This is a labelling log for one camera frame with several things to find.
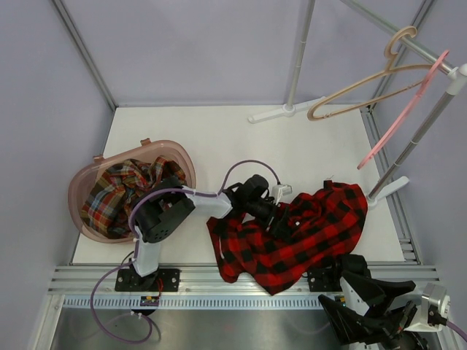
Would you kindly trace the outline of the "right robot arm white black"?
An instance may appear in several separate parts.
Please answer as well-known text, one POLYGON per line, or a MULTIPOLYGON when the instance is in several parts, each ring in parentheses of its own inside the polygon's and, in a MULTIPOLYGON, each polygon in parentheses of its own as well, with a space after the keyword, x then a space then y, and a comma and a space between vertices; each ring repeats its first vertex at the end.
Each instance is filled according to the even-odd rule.
POLYGON ((343 301, 319 295, 331 328, 343 349, 428 349, 428 341, 409 330, 417 312, 414 301, 391 309, 393 301, 415 290, 413 281, 371 277, 361 255, 343 254, 323 269, 344 294, 343 301))

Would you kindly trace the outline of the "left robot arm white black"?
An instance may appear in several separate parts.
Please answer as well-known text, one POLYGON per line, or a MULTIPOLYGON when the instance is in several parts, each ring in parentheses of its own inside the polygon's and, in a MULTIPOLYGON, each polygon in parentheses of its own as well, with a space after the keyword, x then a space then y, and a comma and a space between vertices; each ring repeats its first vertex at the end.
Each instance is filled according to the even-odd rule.
POLYGON ((136 201, 129 217, 129 227, 136 238, 134 257, 117 272, 117 292, 176 292, 180 271, 159 268, 161 242, 168 238, 193 211, 216 219, 234 209, 253 216, 276 238, 287 238, 285 214, 279 213, 279 201, 293 192, 288 184, 269 187, 255 174, 245 182, 223 187, 219 193, 197 192, 182 185, 177 177, 164 179, 154 190, 136 201))

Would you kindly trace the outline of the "pink plastic hanger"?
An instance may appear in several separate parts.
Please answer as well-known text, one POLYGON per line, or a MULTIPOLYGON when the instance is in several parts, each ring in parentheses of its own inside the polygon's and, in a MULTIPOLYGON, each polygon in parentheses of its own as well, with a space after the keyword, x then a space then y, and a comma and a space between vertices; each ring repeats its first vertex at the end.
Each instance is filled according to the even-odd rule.
POLYGON ((361 170, 367 162, 369 162, 382 148, 389 142, 393 137, 395 132, 402 126, 404 120, 412 113, 413 109, 418 105, 420 99, 425 94, 429 85, 436 76, 436 72, 439 70, 442 61, 449 55, 449 50, 445 50, 440 57, 435 61, 435 63, 429 68, 428 73, 425 75, 422 80, 420 88, 414 94, 409 103, 405 106, 399 116, 395 119, 393 124, 387 129, 386 133, 379 139, 371 151, 360 161, 357 165, 357 169, 361 170))

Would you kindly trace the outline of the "red black plaid shirt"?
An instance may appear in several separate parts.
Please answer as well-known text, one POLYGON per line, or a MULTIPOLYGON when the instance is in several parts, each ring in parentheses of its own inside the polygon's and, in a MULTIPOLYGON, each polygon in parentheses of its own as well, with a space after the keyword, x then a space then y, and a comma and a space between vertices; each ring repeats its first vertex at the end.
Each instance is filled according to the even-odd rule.
POLYGON ((277 234, 245 211, 211 217, 207 230, 223 281, 247 273, 270 295, 291 288, 311 268, 323 268, 351 253, 363 233, 368 204, 358 184, 326 180, 315 194, 302 192, 281 203, 285 220, 277 234))

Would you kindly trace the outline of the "brown multicolour plaid shirt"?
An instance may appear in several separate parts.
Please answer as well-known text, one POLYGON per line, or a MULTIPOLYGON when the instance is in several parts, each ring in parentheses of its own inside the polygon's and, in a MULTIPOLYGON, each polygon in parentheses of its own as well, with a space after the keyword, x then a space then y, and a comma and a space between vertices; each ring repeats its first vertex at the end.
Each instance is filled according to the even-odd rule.
POLYGON ((134 203, 162 180, 186 175, 175 161, 160 156, 152 163, 127 159, 110 166, 98 178, 80 212, 82 221, 109 240, 132 236, 128 217, 134 203))

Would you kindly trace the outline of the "beige plastic hanger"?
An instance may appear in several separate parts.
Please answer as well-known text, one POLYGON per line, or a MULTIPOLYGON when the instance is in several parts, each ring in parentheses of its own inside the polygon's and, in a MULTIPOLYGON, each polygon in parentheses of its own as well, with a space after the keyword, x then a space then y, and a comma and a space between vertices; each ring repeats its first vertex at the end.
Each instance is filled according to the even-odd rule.
POLYGON ((373 81, 376 81, 378 79, 382 79, 382 78, 385 78, 385 77, 389 77, 389 76, 393 76, 394 74, 397 74, 399 72, 405 72, 405 71, 428 71, 430 68, 431 68, 431 65, 429 64, 426 64, 426 63, 417 63, 417 64, 407 64, 407 65, 402 65, 402 66, 396 66, 395 65, 395 61, 397 60, 398 56, 399 56, 399 53, 396 52, 394 50, 394 47, 395 45, 397 44, 397 42, 400 40, 400 39, 413 39, 415 38, 417 35, 417 29, 414 27, 414 26, 406 26, 402 29, 400 29, 399 31, 397 31, 395 34, 393 34, 393 36, 391 37, 391 39, 388 41, 388 43, 386 44, 385 48, 384 48, 384 57, 385 57, 385 66, 383 68, 383 70, 375 73, 375 74, 372 74, 372 75, 369 75, 335 93, 333 93, 332 95, 329 95, 327 97, 325 97, 323 100, 315 103, 314 105, 312 105, 308 112, 307 112, 307 119, 309 121, 318 121, 318 120, 322 120, 322 119, 327 119, 329 117, 334 117, 336 115, 340 115, 340 114, 344 114, 344 113, 347 113, 347 112, 350 112, 352 110, 355 110, 355 109, 359 109, 363 106, 368 106, 368 105, 372 105, 372 104, 375 104, 376 102, 380 102, 382 100, 385 100, 386 98, 389 98, 389 97, 392 97, 392 96, 395 96, 395 95, 398 95, 399 93, 403 93, 405 91, 408 91, 412 88, 415 88, 419 85, 422 84, 423 82, 423 79, 420 79, 416 82, 413 82, 412 84, 410 85, 407 85, 406 87, 403 87, 399 90, 395 90, 393 91, 392 93, 387 93, 385 95, 382 95, 382 96, 377 96, 375 98, 372 98, 368 101, 364 101, 364 102, 361 102, 359 104, 354 104, 350 107, 347 107, 347 108, 344 108, 344 109, 340 109, 340 110, 336 110, 336 111, 333 111, 333 112, 328 112, 328 113, 325 113, 325 114, 320 114, 318 115, 317 114, 317 111, 319 109, 322 109, 324 106, 327 106, 329 105, 331 102, 334 102, 336 99, 338 98, 341 98, 342 96, 354 91, 354 90, 357 90, 360 86, 363 86, 363 85, 367 85, 368 83, 370 82, 373 82, 373 81))

